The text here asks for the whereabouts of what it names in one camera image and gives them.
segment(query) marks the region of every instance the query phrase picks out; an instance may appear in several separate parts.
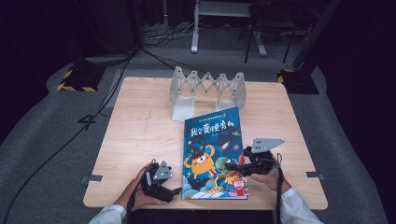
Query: gray floor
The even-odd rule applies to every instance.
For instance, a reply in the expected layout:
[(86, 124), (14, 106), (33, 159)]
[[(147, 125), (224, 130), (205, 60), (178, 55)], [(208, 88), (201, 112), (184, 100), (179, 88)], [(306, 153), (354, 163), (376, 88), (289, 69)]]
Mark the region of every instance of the gray floor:
[[(191, 35), (164, 47), (145, 49), (177, 61), (164, 60), (185, 71), (191, 70), (189, 64), (213, 76), (243, 72), (247, 81), (276, 82), (276, 72), (291, 68), (303, 45), (301, 40), (293, 43), (286, 63), (281, 63), (285, 47), (268, 47), (266, 58), (252, 47), (244, 63), (248, 40), (247, 35), (237, 40), (240, 31), (231, 27), (203, 29), (197, 54), (190, 53)], [(20, 120), (0, 148), (0, 217), (23, 182), (83, 127), (77, 121), (96, 114), (120, 71), (120, 65), (108, 67), (98, 92), (56, 91), (69, 66), (50, 77), (49, 95)], [(133, 76), (173, 75), (170, 68), (143, 51), (127, 69), (126, 73)], [(320, 94), (291, 94), (290, 101), (317, 171), (325, 177), (322, 186), (329, 207), (315, 213), (325, 223), (387, 223), (375, 183), (332, 111), (326, 80), (318, 68), (312, 77)], [(112, 108), (106, 107), (103, 114), (111, 112)], [(30, 180), (13, 204), (7, 223), (88, 223), (100, 211), (83, 204), (87, 185), (80, 180), (92, 171), (108, 121), (108, 117), (98, 116), (88, 131), (82, 131)]]

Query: book title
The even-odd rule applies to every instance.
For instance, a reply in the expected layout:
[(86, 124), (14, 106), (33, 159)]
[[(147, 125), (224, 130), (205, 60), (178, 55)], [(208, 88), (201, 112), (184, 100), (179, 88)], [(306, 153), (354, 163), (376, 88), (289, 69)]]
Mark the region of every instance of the book title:
[(213, 125), (206, 122), (202, 127), (191, 128), (190, 135), (193, 137), (204, 133), (215, 133), (225, 130), (227, 127), (233, 127), (233, 122), (229, 120), (226, 122), (224, 119), (220, 123), (214, 123)]

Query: wire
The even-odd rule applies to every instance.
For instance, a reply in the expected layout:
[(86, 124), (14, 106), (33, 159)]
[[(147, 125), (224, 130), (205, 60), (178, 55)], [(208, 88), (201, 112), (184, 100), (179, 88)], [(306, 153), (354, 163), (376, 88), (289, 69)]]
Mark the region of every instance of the wire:
[[(125, 71), (126, 66), (128, 65), (128, 63), (131, 61), (131, 59), (134, 57), (134, 55), (132, 55), (128, 61), (125, 62), (125, 64), (123, 65), (123, 67), (121, 68), (120, 71), (120, 78), (117, 82), (117, 85), (120, 83), (121, 77)], [(67, 147), (74, 139), (76, 139), (76, 137), (87, 128), (87, 126), (89, 126), (91, 124), (91, 122), (101, 113), (101, 111), (106, 107), (106, 105), (108, 104), (108, 102), (110, 101), (111, 97), (114, 95), (114, 91), (111, 93), (111, 96), (107, 99), (107, 101), (103, 104), (102, 107), (99, 108), (99, 110), (96, 112), (95, 115), (93, 115), (92, 117), (90, 117), (89, 121), (80, 129), (78, 130), (78, 132), (73, 135), (63, 146), (61, 146), (58, 150), (56, 150), (48, 159), (46, 159), (21, 185), (21, 187), (18, 189), (17, 193), (14, 195), (14, 197), (11, 200), (11, 203), (8, 206), (8, 209), (6, 211), (4, 220), (3, 220), (3, 224), (7, 223), (8, 220), (8, 216), (9, 213), (11, 212), (11, 208), (12, 205), (15, 203), (15, 201), (17, 200), (18, 196), (20, 195), (20, 193), (22, 192), (22, 190), (24, 189), (24, 187), (29, 183), (29, 181), (52, 159), (54, 158), (56, 155), (58, 155), (62, 150), (64, 150), (65, 147)]]
[[(164, 58), (164, 57), (162, 57), (162, 56), (159, 56), (159, 55), (155, 55), (156, 57), (159, 57), (159, 58), (161, 58), (161, 59), (164, 59), (164, 60), (166, 60), (166, 61), (171, 61), (171, 62), (174, 62), (174, 63), (180, 63), (180, 62), (177, 62), (177, 61), (175, 61), (175, 60), (172, 60), (172, 59), (166, 59), (166, 58)], [(195, 67), (195, 66), (192, 66), (192, 65), (190, 65), (190, 64), (186, 64), (186, 63), (180, 63), (180, 64), (183, 64), (183, 65), (186, 65), (186, 66), (188, 66), (188, 67), (191, 67), (191, 68), (195, 68), (196, 70), (198, 70), (198, 71), (201, 71), (201, 72), (203, 72), (203, 73), (207, 73), (206, 71), (204, 71), (204, 70), (202, 70), (202, 69), (200, 69), (200, 68), (197, 68), (197, 67)]]
[(203, 69), (197, 68), (197, 67), (192, 66), (192, 65), (190, 65), (190, 64), (180, 63), (180, 62), (177, 62), (177, 61), (172, 60), (172, 59), (166, 59), (166, 58), (164, 58), (164, 57), (162, 57), (162, 56), (152, 54), (152, 53), (146, 51), (146, 50), (143, 49), (143, 48), (141, 48), (141, 49), (142, 49), (145, 53), (147, 53), (147, 54), (150, 55), (151, 57), (157, 59), (157, 60), (160, 61), (161, 63), (165, 64), (166, 66), (168, 66), (168, 67), (169, 67), (170, 69), (172, 69), (172, 70), (175, 70), (175, 67), (171, 66), (169, 63), (164, 62), (163, 60), (171, 61), (171, 62), (174, 62), (174, 63), (183, 64), (183, 65), (186, 65), (186, 66), (188, 66), (188, 67), (195, 68), (195, 69), (197, 69), (197, 70), (199, 70), (199, 71), (201, 71), (201, 72), (203, 72), (203, 73), (205, 73), (205, 74), (207, 73), (207, 72), (204, 71)]
[[(182, 31), (179, 34), (176, 34), (176, 29), (171, 34), (167, 34), (166, 32), (169, 31), (169, 29), (167, 29), (161, 35), (155, 35), (155, 36), (152, 36), (152, 37), (148, 37), (148, 38), (145, 39), (145, 47), (148, 47), (148, 48), (163, 47), (163, 46), (167, 45), (168, 43), (170, 43), (173, 40), (179, 40), (179, 39), (182, 39), (182, 38), (186, 37), (187, 35), (192, 35), (192, 33), (190, 33), (190, 31), (193, 29), (192, 26), (194, 24), (195, 24), (195, 22), (191, 23), (190, 25), (188, 25), (184, 29), (182, 28)], [(160, 40), (158, 41), (157, 44), (148, 43), (148, 40), (152, 40), (152, 39), (160, 39)]]
[(114, 49), (109, 48), (109, 47), (102, 41), (102, 39), (96, 34), (96, 32), (93, 30), (93, 27), (91, 26), (90, 21), (89, 21), (88, 18), (85, 16), (85, 14), (84, 14), (84, 12), (82, 11), (81, 7), (79, 6), (77, 0), (74, 0), (74, 3), (76, 4), (76, 6), (77, 6), (77, 8), (78, 8), (78, 11), (81, 13), (82, 17), (84, 17), (85, 22), (87, 22), (88, 26), (90, 27), (93, 36), (95, 36), (96, 40), (99, 41), (99, 43), (102, 44), (102, 46), (103, 46), (105, 49), (108, 49), (108, 50), (110, 50), (111, 52), (114, 52), (114, 53), (130, 53), (130, 52), (132, 52), (132, 51), (134, 50), (134, 49), (131, 49), (131, 50), (128, 50), (127, 52), (124, 52), (124, 51), (116, 51), (116, 50), (114, 50)]
[[(130, 55), (130, 58), (128, 59), (128, 63), (129, 63), (129, 61), (131, 61), (131, 59), (135, 56), (137, 50), (138, 50), (138, 49), (135, 49), (135, 50), (133, 51), (133, 53)], [(102, 100), (102, 102), (99, 104), (99, 108), (98, 108), (99, 114), (102, 115), (102, 116), (104, 116), (104, 117), (110, 118), (109, 115), (103, 114), (103, 113), (102, 113), (102, 110), (106, 107), (106, 105), (108, 104), (108, 102), (110, 101), (110, 99), (111, 99), (111, 98), (113, 97), (113, 95), (115, 94), (117, 87), (120, 85), (120, 82), (121, 82), (121, 80), (122, 80), (122, 76), (123, 76), (124, 70), (125, 70), (126, 65), (127, 65), (128, 63), (126, 63), (126, 64), (121, 68), (119, 79), (116, 81), (116, 83), (114, 84), (114, 86), (110, 89), (110, 91), (108, 92), (107, 96), (106, 96), (106, 97)]]
[[(282, 155), (277, 153), (277, 160), (279, 164), (282, 162)], [(281, 224), (280, 220), (280, 198), (282, 196), (282, 183), (284, 180), (283, 171), (279, 167), (278, 168), (278, 178), (277, 178), (277, 189), (276, 189), (276, 222)]]
[(147, 53), (148, 55), (152, 56), (153, 58), (157, 59), (158, 61), (160, 61), (161, 63), (165, 64), (166, 66), (168, 66), (171, 70), (175, 70), (174, 67), (172, 67), (171, 65), (169, 65), (169, 63), (164, 62), (163, 60), (161, 60), (159, 57), (157, 57), (156, 55), (146, 51), (145, 49), (141, 48), (145, 53)]
[(149, 170), (149, 168), (148, 167), (146, 167), (145, 168), (145, 173), (143, 173), (142, 174), (142, 176), (140, 176), (140, 178), (139, 178), (139, 181), (137, 181), (137, 184), (136, 184), (136, 186), (134, 187), (134, 191), (132, 191), (132, 194), (131, 194), (131, 196), (129, 197), (129, 201), (128, 201), (128, 203), (127, 203), (127, 209), (126, 209), (126, 212), (127, 212), (127, 218), (129, 218), (129, 216), (130, 216), (130, 214), (131, 214), (131, 212), (132, 212), (132, 208), (134, 207), (134, 199), (135, 199), (135, 195), (136, 195), (136, 193), (137, 193), (137, 191), (139, 190), (139, 189), (137, 189), (139, 186), (140, 186), (140, 184), (142, 183), (142, 180), (143, 180), (143, 178), (146, 176), (146, 172)]

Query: cartoon character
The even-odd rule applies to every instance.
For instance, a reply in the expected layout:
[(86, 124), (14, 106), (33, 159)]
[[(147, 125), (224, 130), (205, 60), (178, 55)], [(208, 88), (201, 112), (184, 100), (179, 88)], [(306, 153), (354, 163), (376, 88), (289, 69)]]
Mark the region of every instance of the cartoon character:
[(215, 154), (215, 148), (212, 145), (207, 145), (206, 147), (210, 149), (210, 155), (206, 152), (197, 151), (192, 155), (191, 165), (188, 164), (189, 157), (184, 160), (184, 166), (191, 168), (194, 173), (194, 179), (205, 172), (209, 172), (212, 176), (217, 175), (215, 172), (215, 163), (212, 159), (212, 156)]
[(218, 158), (216, 160), (216, 168), (220, 171), (220, 174), (216, 178), (216, 185), (221, 185), (221, 182), (223, 181), (225, 184), (232, 185), (233, 181), (240, 177), (238, 172), (227, 170), (225, 167), (226, 163), (232, 163), (232, 160), (226, 157)]
[(233, 132), (233, 135), (234, 135), (234, 136), (241, 136), (241, 133), (238, 132), (238, 131), (236, 131), (236, 132)]

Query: human hand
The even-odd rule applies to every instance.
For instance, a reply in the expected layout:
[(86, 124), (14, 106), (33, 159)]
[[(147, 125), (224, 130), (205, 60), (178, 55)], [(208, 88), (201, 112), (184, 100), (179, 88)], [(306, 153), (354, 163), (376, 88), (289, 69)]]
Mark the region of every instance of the human hand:
[[(148, 166), (149, 166), (149, 164), (147, 166), (143, 167), (139, 171), (139, 174), (137, 174), (136, 178), (134, 179), (134, 180), (136, 180), (136, 183), (137, 183), (137, 181), (139, 181), (139, 179), (142, 175), (146, 174), (146, 168)], [(162, 202), (160, 200), (147, 196), (141, 189), (141, 186), (139, 186), (137, 193), (134, 196), (134, 207), (132, 207), (132, 211), (135, 211), (144, 205), (161, 205), (161, 204), (162, 204)]]
[[(136, 187), (137, 183), (139, 182), (139, 179), (142, 175), (146, 173), (146, 168), (149, 167), (149, 164), (140, 169), (139, 173), (137, 174), (136, 178), (134, 178), (128, 186), (125, 188), (124, 192), (120, 195), (120, 197), (114, 202), (114, 204), (119, 204), (125, 209), (127, 209), (129, 199), (134, 192), (134, 188)], [(144, 205), (161, 205), (162, 202), (158, 199), (152, 198), (147, 196), (143, 190), (141, 189), (141, 186), (139, 186), (138, 191), (136, 192), (136, 195), (134, 196), (134, 207), (132, 210), (137, 210), (140, 207)]]
[[(278, 173), (277, 169), (272, 175), (270, 175), (270, 174), (267, 174), (267, 175), (252, 174), (252, 175), (250, 175), (250, 177), (254, 180), (264, 183), (269, 189), (277, 191), (277, 180), (279, 178), (279, 173)], [(283, 183), (282, 183), (281, 193), (284, 193), (284, 192), (288, 191), (289, 189), (291, 189), (291, 185), (286, 180), (286, 178), (284, 178)]]

